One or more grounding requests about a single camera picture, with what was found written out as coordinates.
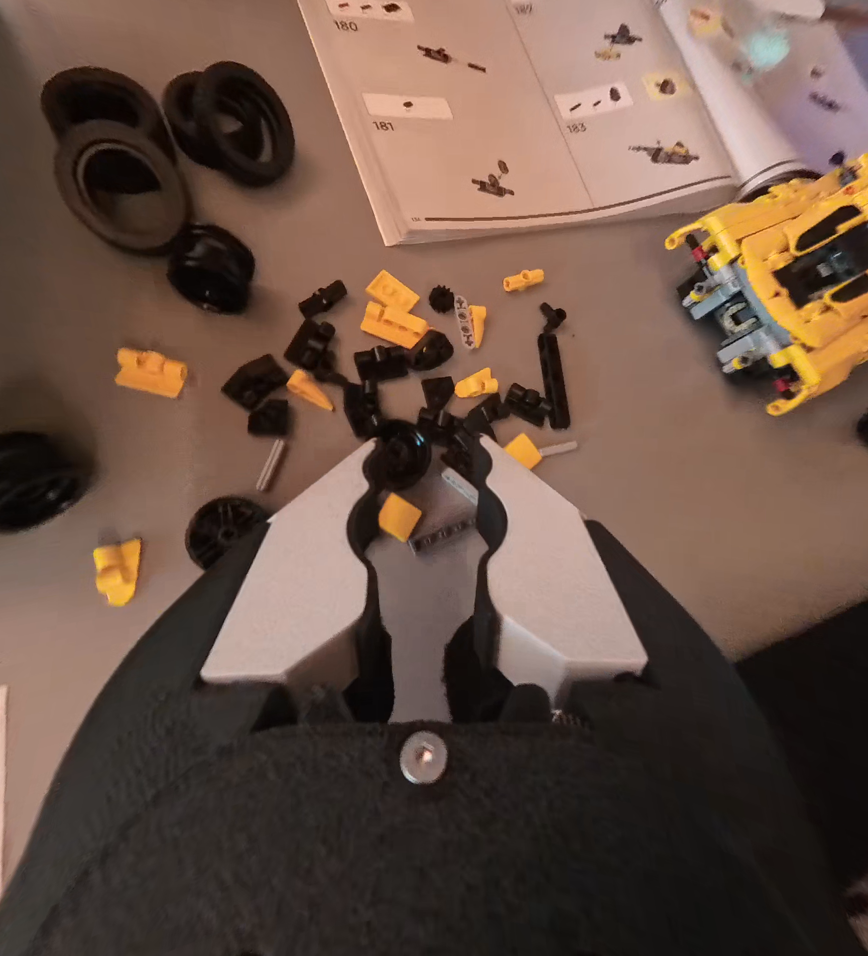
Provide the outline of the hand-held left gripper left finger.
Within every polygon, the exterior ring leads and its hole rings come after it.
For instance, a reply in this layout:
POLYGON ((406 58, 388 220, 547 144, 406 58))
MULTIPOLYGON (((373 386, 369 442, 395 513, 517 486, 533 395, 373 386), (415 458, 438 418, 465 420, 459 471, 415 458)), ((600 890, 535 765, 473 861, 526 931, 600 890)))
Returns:
POLYGON ((392 715, 392 639, 367 556, 384 446, 369 439, 268 521, 201 666, 212 685, 337 691, 357 720, 392 715))

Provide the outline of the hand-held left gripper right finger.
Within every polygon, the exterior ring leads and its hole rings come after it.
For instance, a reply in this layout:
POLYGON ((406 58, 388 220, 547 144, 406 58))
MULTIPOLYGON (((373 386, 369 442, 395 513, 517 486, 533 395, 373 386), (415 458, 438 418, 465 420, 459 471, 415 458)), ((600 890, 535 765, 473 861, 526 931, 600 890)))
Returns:
POLYGON ((496 441, 458 439, 485 544, 474 609, 444 650, 452 721, 491 721, 514 687, 553 710, 573 687, 642 676, 647 651, 583 513, 496 441))

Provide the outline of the grey desk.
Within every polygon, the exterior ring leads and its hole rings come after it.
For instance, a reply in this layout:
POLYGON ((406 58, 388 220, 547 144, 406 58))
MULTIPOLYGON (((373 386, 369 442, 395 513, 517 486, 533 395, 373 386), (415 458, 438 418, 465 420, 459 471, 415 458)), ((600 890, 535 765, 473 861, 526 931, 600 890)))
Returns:
POLYGON ((722 653, 868 602, 868 453, 846 437, 868 372, 785 419, 716 386, 672 305, 668 230, 593 226, 384 252, 297 2, 0 2, 0 424, 51 424, 93 462, 40 530, 0 534, 11 879, 0 954, 863 954, 788 746, 722 653), (285 102, 297 145, 270 194, 207 187, 199 219, 257 262, 248 319, 202 317, 160 261, 79 225, 51 171, 49 74, 163 82, 222 60, 285 102), (647 651, 642 676, 514 687, 452 721, 444 650, 473 613, 475 556, 367 556, 392 639, 392 715, 315 687, 212 685, 201 666, 268 521, 208 572, 183 526, 245 491, 262 447, 222 378, 281 351, 297 295, 386 256, 426 291, 488 300, 502 381, 535 347, 551 269, 580 450, 540 477, 583 513, 647 651), (176 400, 120 387, 117 350, 188 366, 176 400), (133 600, 93 550, 143 541, 133 600))

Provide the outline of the black toy wheel disc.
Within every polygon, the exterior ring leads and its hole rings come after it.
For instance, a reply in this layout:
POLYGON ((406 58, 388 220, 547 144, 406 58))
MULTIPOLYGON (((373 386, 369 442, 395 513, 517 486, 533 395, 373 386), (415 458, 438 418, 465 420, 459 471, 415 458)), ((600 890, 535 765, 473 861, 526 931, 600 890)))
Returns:
POLYGON ((271 515, 271 511, 248 497, 225 495, 211 499, 188 523, 184 533, 186 553, 201 571, 208 571, 271 515))

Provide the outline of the yellow brick panel piece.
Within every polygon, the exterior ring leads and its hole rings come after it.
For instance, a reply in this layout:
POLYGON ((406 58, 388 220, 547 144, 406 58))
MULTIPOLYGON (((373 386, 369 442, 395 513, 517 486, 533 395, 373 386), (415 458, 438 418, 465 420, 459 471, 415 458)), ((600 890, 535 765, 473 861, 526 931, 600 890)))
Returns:
POLYGON ((129 604, 135 595, 139 578, 143 541, 135 537, 123 542, 105 544, 93 550, 96 590, 111 607, 129 604))
POLYGON ((153 351, 117 350, 115 383, 124 388, 176 400, 188 377, 186 363, 153 351))

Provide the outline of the pile of loose brick pieces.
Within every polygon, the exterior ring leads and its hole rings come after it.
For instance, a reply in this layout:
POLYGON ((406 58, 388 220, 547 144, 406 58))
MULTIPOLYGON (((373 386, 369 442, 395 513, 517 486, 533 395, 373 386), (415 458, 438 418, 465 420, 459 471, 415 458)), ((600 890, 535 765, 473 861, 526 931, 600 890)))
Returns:
MULTIPOLYGON (((354 362, 358 379, 351 381, 335 368, 331 346, 334 327, 318 321, 328 307, 336 305, 347 293, 343 282, 333 282, 301 303, 304 321, 284 354, 294 367, 291 373, 270 354, 255 358, 236 370, 222 386, 222 393, 248 413, 248 432, 260 437, 283 439, 290 430, 291 413, 287 400, 275 394, 286 389, 292 395, 327 411, 332 401, 323 390, 331 384, 343 390, 344 411, 356 437, 375 436, 380 424, 393 420, 383 415, 379 388, 383 382, 410 374, 432 372, 451 360, 454 349, 450 339, 429 323, 381 301, 380 293, 398 292, 387 272, 378 276, 380 286, 372 286, 362 331, 382 343, 356 352, 354 362)), ((528 389, 512 383, 504 396, 492 372, 485 368, 464 379, 428 376, 421 381, 424 406, 418 411, 416 426, 434 446, 445 448, 443 460, 454 472, 468 477, 470 465, 460 435, 492 435, 492 424, 513 415, 535 427, 548 424, 556 430, 571 425, 571 415, 559 353, 557 331, 567 315, 548 303, 540 305, 545 318, 537 338, 543 389, 528 389)))

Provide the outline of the yellow brick toy car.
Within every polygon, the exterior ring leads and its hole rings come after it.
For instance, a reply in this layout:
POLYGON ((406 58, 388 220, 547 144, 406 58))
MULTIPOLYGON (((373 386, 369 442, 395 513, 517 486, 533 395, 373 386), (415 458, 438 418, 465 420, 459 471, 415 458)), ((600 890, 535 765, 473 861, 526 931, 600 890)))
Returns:
POLYGON ((868 363, 868 152, 815 179, 770 186, 670 233, 686 247, 680 306, 722 335, 725 378, 767 377, 782 417, 868 363))

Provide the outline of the open instruction booklet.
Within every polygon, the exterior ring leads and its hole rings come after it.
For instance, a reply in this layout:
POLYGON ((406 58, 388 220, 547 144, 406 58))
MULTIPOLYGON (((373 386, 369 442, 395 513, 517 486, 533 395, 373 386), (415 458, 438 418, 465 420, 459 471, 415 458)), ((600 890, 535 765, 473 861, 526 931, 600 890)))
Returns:
POLYGON ((652 2, 299 2, 385 245, 668 212, 740 182, 652 2))

